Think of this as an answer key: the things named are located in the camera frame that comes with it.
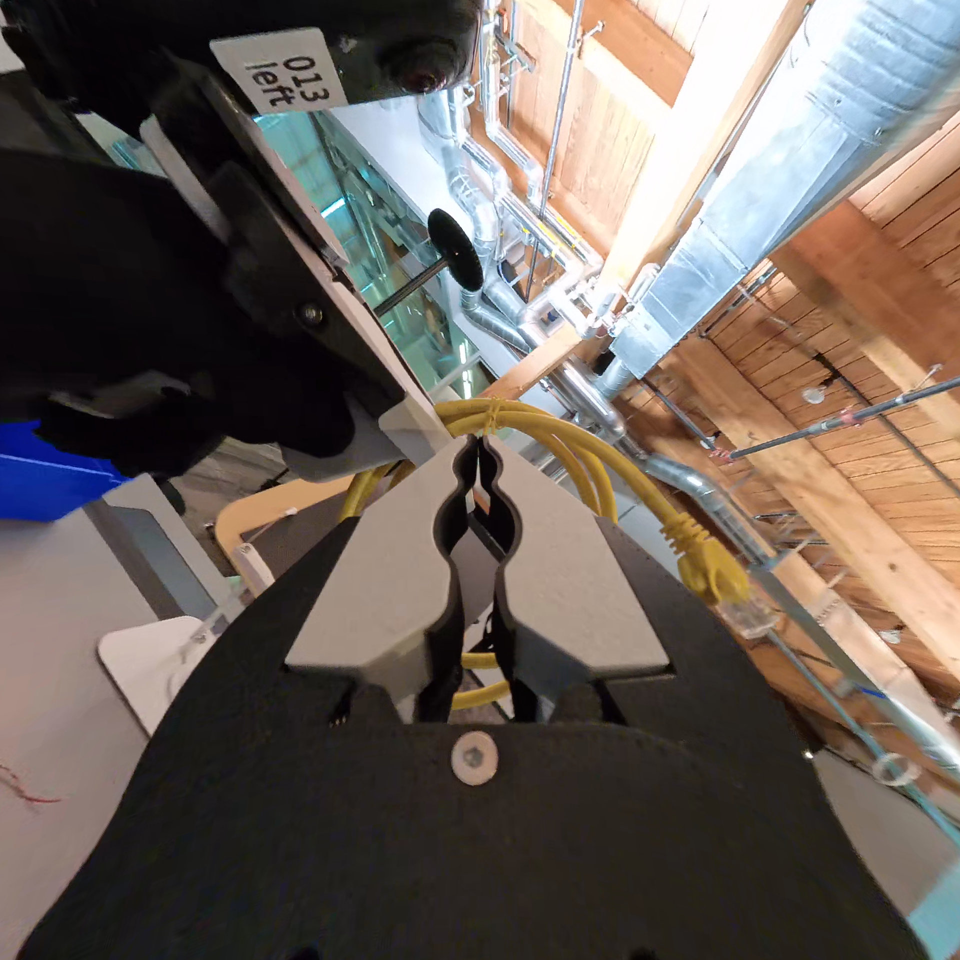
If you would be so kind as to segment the white plastic bar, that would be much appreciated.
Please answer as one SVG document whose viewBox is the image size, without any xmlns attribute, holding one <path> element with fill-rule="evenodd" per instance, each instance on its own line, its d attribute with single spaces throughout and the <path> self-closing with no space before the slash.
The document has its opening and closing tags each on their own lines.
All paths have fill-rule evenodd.
<svg viewBox="0 0 960 960">
<path fill-rule="evenodd" d="M 232 549 L 230 558 L 253 597 L 264 594 L 276 582 L 274 573 L 252 543 L 241 541 Z"/>
</svg>

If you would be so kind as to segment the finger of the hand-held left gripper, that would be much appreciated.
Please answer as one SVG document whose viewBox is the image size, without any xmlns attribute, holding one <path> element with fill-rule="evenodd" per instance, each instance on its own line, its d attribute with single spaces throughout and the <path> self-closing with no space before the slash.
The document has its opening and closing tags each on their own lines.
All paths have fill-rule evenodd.
<svg viewBox="0 0 960 960">
<path fill-rule="evenodd" d="M 318 457 L 282 445 L 281 455 L 290 472 L 309 483 L 327 483 L 352 477 L 404 459 L 402 451 L 373 419 L 354 420 L 353 440 L 341 453 Z"/>
<path fill-rule="evenodd" d="M 376 421 L 404 459 L 419 466 L 447 445 L 449 431 L 373 309 L 328 247 L 322 249 L 322 264 L 326 297 L 322 361 L 331 388 L 342 396 L 353 428 L 351 440 L 354 421 Z"/>
</svg>

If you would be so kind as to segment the round silver pipe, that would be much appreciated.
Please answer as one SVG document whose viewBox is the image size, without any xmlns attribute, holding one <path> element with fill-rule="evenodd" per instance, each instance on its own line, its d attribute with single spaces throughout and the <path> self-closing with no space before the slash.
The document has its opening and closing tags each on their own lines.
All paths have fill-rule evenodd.
<svg viewBox="0 0 960 960">
<path fill-rule="evenodd" d="M 570 290 L 577 288 L 585 264 L 513 192 L 502 166 L 469 136 L 462 90 L 418 97 L 416 110 L 424 145 L 438 157 L 450 196 L 471 219 L 473 244 L 483 268 L 481 291 L 462 294 L 462 312 L 476 327 L 524 356 L 555 333 L 577 332 L 585 319 L 572 302 Z M 506 257 L 510 227 L 525 241 L 539 240 L 549 253 L 559 256 L 560 278 L 530 304 L 498 270 Z"/>
</svg>

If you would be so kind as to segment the rectangular silver duct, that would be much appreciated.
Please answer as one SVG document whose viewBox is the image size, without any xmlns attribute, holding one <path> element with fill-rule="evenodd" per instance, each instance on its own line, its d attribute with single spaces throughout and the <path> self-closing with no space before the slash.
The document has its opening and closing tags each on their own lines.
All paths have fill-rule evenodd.
<svg viewBox="0 0 960 960">
<path fill-rule="evenodd" d="M 610 345 L 618 393 L 763 259 L 958 111 L 957 1 L 820 1 L 699 213 Z"/>
</svg>

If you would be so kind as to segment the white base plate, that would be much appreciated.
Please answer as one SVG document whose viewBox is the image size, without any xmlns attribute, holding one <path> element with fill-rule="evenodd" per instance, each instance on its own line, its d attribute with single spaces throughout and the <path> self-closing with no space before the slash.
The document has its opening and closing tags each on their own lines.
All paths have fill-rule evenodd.
<svg viewBox="0 0 960 960">
<path fill-rule="evenodd" d="M 224 625 L 221 617 L 182 615 L 101 638 L 99 662 L 148 738 L 217 642 L 217 627 Z"/>
</svg>

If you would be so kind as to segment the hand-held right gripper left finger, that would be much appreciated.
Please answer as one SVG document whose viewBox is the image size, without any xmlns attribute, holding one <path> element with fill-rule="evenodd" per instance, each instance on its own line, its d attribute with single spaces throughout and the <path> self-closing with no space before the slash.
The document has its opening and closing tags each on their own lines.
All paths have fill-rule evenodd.
<svg viewBox="0 0 960 960">
<path fill-rule="evenodd" d="M 419 722 L 446 722 L 466 619 L 452 552 L 469 528 L 478 441 L 451 442 L 360 516 L 285 666 L 379 687 Z"/>
</svg>

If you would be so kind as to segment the dark table with wooden edge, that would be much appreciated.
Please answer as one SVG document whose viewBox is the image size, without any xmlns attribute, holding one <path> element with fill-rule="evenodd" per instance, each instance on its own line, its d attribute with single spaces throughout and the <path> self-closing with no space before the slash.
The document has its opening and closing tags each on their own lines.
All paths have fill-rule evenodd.
<svg viewBox="0 0 960 960">
<path fill-rule="evenodd" d="M 317 503 L 341 495 L 349 489 L 353 480 L 353 476 L 326 483 L 295 479 L 251 494 L 221 510 L 213 527 L 214 539 L 234 567 L 231 559 L 234 547 L 241 542 L 253 544 L 244 539 L 246 534 L 269 530 Z"/>
</svg>

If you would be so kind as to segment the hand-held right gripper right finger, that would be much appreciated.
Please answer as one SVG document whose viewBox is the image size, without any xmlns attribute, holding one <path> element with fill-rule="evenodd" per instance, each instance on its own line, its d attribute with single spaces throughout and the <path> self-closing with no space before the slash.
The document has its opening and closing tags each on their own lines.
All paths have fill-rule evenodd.
<svg viewBox="0 0 960 960">
<path fill-rule="evenodd" d="M 607 538 L 614 525 L 501 440 L 480 442 L 490 534 L 503 548 L 491 638 L 513 718 L 579 685 L 662 679 L 668 654 Z"/>
</svg>

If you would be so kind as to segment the person's left hand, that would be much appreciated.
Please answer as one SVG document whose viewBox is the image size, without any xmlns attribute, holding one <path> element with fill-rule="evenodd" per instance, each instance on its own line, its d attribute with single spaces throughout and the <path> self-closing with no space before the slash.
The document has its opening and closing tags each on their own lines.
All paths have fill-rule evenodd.
<svg viewBox="0 0 960 960">
<path fill-rule="evenodd" d="M 226 248 L 167 180 L 22 150 L 1 177 L 2 422 L 126 476 L 180 476 L 226 437 L 347 450 L 330 356 L 248 318 Z"/>
</svg>

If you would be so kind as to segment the red twist tie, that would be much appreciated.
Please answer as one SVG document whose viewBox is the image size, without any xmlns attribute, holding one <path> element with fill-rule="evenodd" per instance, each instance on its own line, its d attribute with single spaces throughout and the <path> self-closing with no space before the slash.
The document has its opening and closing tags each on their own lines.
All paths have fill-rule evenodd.
<svg viewBox="0 0 960 960">
<path fill-rule="evenodd" d="M 17 772 L 5 764 L 1 764 L 1 786 L 20 802 L 33 808 L 53 807 L 63 802 L 60 797 L 46 797 L 32 792 Z"/>
</svg>

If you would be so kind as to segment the blue plastic bin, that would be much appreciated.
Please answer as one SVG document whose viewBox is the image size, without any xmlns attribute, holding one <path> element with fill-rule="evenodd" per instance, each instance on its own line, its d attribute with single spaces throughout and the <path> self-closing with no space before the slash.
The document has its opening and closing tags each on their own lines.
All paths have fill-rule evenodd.
<svg viewBox="0 0 960 960">
<path fill-rule="evenodd" d="M 1 425 L 1 519 L 56 522 L 126 484 L 110 462 L 64 453 L 35 424 Z"/>
</svg>

